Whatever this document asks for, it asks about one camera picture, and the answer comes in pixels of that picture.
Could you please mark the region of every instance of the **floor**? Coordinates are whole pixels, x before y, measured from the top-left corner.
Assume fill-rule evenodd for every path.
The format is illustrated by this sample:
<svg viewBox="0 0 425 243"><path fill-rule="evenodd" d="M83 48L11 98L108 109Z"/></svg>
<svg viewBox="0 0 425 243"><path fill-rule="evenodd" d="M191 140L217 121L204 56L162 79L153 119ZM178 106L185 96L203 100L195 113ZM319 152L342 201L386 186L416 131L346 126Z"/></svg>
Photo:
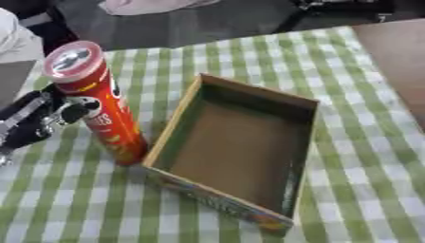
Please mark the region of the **floor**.
<svg viewBox="0 0 425 243"><path fill-rule="evenodd" d="M181 47L268 34L295 10L289 0L221 0L217 4L196 9L111 16L98 7L100 2L101 0L61 0L59 7L68 24L82 39L95 41L106 50ZM420 0L396 2L397 12L389 21L418 18L425 12L425 6ZM320 16L304 20L296 29L365 23L371 21L362 18Z"/></svg>

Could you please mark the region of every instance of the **red chip canister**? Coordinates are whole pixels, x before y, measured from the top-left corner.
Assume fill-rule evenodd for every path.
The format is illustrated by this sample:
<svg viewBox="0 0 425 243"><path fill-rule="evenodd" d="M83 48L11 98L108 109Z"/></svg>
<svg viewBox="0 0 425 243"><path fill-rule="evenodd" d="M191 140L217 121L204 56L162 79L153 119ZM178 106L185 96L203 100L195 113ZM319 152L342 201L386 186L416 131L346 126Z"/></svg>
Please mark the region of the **red chip canister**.
<svg viewBox="0 0 425 243"><path fill-rule="evenodd" d="M140 162L146 142L97 44L78 41L57 48L47 56L44 74L89 110L85 123L119 165Z"/></svg>

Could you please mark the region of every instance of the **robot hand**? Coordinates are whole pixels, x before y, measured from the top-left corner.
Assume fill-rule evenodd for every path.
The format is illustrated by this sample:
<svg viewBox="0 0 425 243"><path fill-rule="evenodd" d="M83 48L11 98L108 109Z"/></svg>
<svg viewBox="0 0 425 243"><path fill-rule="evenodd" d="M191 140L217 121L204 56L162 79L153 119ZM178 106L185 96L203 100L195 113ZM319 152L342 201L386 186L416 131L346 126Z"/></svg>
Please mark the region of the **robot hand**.
<svg viewBox="0 0 425 243"><path fill-rule="evenodd" d="M78 121L88 111L70 104L53 84L31 91L0 111L0 166L17 148L48 139L54 127Z"/></svg>

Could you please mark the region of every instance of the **green checkered tablecloth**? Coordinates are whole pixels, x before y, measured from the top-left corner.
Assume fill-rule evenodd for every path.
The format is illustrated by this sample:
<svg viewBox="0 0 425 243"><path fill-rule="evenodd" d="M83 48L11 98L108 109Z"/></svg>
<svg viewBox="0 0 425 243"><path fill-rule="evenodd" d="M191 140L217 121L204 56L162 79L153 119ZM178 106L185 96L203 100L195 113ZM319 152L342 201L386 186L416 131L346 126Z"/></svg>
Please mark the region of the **green checkered tablecloth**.
<svg viewBox="0 0 425 243"><path fill-rule="evenodd" d="M425 138L351 28L106 53L149 141L199 72L322 101L285 242L425 241ZM37 64L21 94L47 84ZM82 122L0 170L0 242L280 242L116 167Z"/></svg>

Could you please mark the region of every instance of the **cardboard box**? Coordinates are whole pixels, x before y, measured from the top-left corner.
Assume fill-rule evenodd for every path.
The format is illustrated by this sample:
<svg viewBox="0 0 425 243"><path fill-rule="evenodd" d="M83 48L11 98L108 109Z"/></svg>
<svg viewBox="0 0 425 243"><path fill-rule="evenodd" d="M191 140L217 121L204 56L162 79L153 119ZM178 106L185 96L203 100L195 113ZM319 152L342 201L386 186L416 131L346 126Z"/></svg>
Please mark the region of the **cardboard box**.
<svg viewBox="0 0 425 243"><path fill-rule="evenodd" d="M152 181L285 234L318 101L200 75L142 165Z"/></svg>

